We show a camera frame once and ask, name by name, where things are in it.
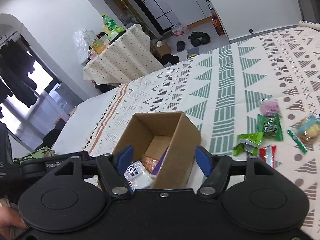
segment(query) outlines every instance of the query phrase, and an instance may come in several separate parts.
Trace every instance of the hanging clothes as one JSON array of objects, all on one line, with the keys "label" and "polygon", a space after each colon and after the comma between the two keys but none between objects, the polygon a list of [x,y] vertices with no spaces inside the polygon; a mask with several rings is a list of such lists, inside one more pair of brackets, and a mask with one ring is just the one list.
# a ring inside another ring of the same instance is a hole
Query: hanging clothes
[{"label": "hanging clothes", "polygon": [[[7,97],[12,97],[12,91],[0,80],[0,104],[4,102]],[[1,112],[2,107],[0,106],[0,119],[3,118],[3,114]]]},{"label": "hanging clothes", "polygon": [[8,44],[2,46],[0,54],[10,70],[22,82],[36,90],[37,84],[28,77],[28,73],[31,74],[35,70],[33,67],[35,59],[14,41],[8,41]]},{"label": "hanging clothes", "polygon": [[1,57],[0,76],[19,101],[24,103],[27,107],[31,107],[33,104],[36,103],[38,99],[37,96],[7,67],[7,65]]}]

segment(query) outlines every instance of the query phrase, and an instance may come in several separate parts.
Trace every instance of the bed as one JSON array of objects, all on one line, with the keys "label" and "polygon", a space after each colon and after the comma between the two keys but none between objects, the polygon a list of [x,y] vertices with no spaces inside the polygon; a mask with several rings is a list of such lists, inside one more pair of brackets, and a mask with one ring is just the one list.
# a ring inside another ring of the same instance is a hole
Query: bed
[{"label": "bed", "polygon": [[[267,33],[198,55],[90,98],[78,106],[54,150],[112,152],[136,112],[183,111],[201,131],[212,154],[231,155],[237,134],[256,132],[258,101],[277,98],[284,141],[277,145],[276,169],[307,194],[310,210],[302,229],[320,239],[320,142],[304,155],[285,132],[310,113],[320,113],[320,33],[297,27]],[[246,155],[236,160],[245,160]],[[233,178],[233,183],[243,178]],[[194,164],[188,187],[203,174]]]}]

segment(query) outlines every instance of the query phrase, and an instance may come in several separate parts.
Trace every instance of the open cardboard box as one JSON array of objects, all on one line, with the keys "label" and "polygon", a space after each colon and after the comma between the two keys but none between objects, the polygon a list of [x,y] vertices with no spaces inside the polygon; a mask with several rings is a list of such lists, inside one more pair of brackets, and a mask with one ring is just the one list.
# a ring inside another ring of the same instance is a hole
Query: open cardboard box
[{"label": "open cardboard box", "polygon": [[113,154],[131,144],[134,162],[143,156],[159,160],[168,148],[152,188],[184,188],[200,142],[199,130],[183,112],[136,113]]}]

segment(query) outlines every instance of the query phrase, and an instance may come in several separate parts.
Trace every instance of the red and white plastic package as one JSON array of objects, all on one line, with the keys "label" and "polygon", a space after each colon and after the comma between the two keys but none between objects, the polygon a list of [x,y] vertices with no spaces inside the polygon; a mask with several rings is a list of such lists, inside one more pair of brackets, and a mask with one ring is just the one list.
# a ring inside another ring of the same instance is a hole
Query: red and white plastic package
[{"label": "red and white plastic package", "polygon": [[276,145],[269,145],[259,149],[259,157],[272,168],[275,167]]}]

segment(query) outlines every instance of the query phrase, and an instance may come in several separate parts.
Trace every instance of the green soda bottle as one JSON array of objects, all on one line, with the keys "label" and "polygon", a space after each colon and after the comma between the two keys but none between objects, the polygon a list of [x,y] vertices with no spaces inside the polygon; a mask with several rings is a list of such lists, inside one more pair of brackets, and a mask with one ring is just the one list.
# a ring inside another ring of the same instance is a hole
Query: green soda bottle
[{"label": "green soda bottle", "polygon": [[104,13],[101,14],[101,16],[103,18],[103,24],[108,28],[109,31],[112,31],[118,27],[116,22],[111,17],[106,16]]}]

